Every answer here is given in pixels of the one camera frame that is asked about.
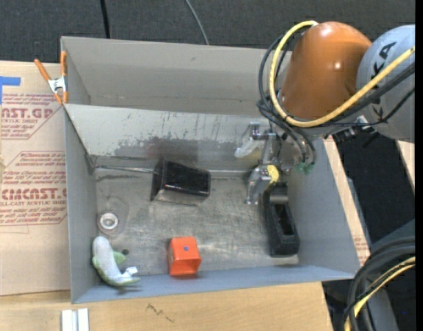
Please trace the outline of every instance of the black pole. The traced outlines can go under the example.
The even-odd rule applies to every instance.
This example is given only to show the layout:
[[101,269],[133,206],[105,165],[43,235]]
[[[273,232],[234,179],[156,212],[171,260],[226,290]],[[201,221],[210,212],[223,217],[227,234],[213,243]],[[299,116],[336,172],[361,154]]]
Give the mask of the black pole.
[[100,5],[101,5],[101,13],[103,14],[104,31],[106,33],[106,38],[110,39],[109,19],[107,18],[107,10],[106,10],[105,0],[100,0]]

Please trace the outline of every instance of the gray floor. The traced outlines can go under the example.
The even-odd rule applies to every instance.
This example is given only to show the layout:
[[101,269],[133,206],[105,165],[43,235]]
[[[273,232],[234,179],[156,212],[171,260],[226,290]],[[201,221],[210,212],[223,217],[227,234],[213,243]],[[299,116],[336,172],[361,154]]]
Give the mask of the gray floor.
[[[415,23],[415,0],[189,0],[212,45],[266,48],[298,22],[339,21],[371,40]],[[106,0],[115,39],[205,43],[184,0]],[[0,0],[0,60],[57,62],[62,35],[104,38],[99,0]],[[415,216],[415,199],[394,141],[369,134],[339,145],[372,242]],[[401,330],[416,329],[415,273],[389,290]],[[328,285],[335,303],[346,290]]]

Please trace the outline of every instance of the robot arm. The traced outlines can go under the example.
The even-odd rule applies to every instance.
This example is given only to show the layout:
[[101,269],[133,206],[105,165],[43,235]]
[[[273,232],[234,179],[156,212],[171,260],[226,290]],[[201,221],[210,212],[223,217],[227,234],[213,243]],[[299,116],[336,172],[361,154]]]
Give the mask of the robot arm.
[[[299,31],[278,87],[280,64]],[[271,54],[265,90],[262,80]],[[371,42],[344,23],[299,23],[267,50],[258,84],[259,111],[270,120],[269,132],[276,137],[265,141],[264,153],[274,155],[253,171],[247,202],[256,202],[253,198],[265,189],[269,177],[259,173],[266,172],[267,165],[284,173],[291,168],[310,173],[316,162],[314,139],[372,129],[414,142],[415,25],[394,28]]]

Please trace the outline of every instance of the cardboard sheet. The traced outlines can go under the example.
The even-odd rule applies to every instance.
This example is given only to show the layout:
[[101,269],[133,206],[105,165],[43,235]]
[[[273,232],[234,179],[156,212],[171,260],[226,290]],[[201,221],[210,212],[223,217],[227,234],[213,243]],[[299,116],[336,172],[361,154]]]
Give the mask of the cardboard sheet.
[[67,290],[63,108],[34,63],[0,61],[0,76],[21,78],[1,97],[0,295]]

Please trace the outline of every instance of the black device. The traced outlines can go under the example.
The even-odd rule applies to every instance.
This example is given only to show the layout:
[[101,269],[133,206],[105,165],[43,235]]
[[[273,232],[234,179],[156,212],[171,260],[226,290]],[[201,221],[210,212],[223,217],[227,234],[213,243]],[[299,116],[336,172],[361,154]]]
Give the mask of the black device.
[[267,225],[272,257],[295,255],[300,240],[288,202],[287,186],[275,186],[262,195],[262,211]]

